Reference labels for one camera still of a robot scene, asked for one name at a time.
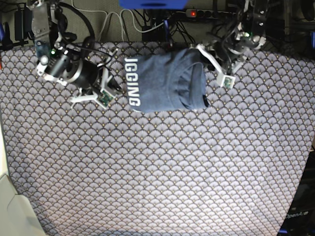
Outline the blue T-shirt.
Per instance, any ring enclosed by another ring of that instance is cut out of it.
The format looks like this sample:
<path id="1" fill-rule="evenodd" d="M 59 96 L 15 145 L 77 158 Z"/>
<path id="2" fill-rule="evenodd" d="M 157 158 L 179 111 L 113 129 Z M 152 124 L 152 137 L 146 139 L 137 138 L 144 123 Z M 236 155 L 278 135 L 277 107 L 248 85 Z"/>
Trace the blue T-shirt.
<path id="1" fill-rule="evenodd" d="M 130 107 L 143 113 L 206 109 L 206 75 L 197 49 L 124 59 Z"/>

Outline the black power strip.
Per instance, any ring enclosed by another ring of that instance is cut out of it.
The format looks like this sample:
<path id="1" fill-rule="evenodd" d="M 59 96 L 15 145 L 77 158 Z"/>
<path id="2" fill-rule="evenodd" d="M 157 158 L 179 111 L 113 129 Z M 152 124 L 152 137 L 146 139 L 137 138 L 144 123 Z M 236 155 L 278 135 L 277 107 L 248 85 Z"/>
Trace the black power strip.
<path id="1" fill-rule="evenodd" d="M 225 19 L 234 16 L 235 12 L 218 11 L 217 13 L 212 10 L 201 9 L 186 9 L 185 14 L 188 18 L 197 19 Z"/>

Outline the black power adapter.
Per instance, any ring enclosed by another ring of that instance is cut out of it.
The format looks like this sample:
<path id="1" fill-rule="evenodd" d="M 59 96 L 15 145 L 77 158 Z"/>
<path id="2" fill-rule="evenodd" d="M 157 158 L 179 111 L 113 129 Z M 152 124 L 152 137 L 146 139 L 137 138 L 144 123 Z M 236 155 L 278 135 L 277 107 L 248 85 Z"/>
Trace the black power adapter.
<path id="1" fill-rule="evenodd" d="M 32 12 L 26 7 L 26 4 L 22 8 L 18 7 L 14 12 L 14 35 L 16 41 L 31 39 L 31 24 Z"/>

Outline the black box under table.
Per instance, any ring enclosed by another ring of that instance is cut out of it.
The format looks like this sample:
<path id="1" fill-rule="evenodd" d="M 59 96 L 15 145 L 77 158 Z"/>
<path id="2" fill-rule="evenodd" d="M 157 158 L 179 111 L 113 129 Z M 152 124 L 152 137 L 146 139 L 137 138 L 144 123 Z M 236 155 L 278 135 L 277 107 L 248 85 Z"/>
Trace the black box under table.
<path id="1" fill-rule="evenodd" d="M 165 27 L 165 25 L 163 25 L 158 29 L 142 33 L 142 42 L 167 42 L 167 32 L 168 29 Z"/>

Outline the blue box overhead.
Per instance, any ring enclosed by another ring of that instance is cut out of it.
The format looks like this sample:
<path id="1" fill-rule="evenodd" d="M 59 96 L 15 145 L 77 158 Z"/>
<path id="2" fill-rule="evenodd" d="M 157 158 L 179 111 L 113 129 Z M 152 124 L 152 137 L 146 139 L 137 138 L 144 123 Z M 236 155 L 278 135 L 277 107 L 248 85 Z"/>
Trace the blue box overhead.
<path id="1" fill-rule="evenodd" d="M 183 9 L 187 0 L 120 0 L 126 9 Z"/>

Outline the fan-patterned tablecloth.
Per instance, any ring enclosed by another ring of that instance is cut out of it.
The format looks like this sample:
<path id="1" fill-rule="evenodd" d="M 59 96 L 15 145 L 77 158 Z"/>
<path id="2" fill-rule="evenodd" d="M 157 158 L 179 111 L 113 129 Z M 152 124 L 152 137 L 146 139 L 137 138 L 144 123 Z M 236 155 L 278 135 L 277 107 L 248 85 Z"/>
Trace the fan-patterned tablecloth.
<path id="1" fill-rule="evenodd" d="M 72 105 L 33 48 L 2 52 L 8 170 L 52 236 L 275 236 L 315 136 L 315 63 L 248 52 L 233 89 L 207 72 L 209 108 Z"/>

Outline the beige furniture corner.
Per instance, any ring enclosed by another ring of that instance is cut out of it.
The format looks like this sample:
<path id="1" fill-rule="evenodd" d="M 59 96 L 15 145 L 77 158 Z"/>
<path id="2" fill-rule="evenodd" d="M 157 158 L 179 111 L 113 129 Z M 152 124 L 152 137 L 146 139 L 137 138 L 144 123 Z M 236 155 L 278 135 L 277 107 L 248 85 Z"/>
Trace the beige furniture corner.
<path id="1" fill-rule="evenodd" d="M 0 234 L 2 236 L 44 236 L 27 197 L 18 194 L 9 176 L 3 129 L 0 129 Z"/>

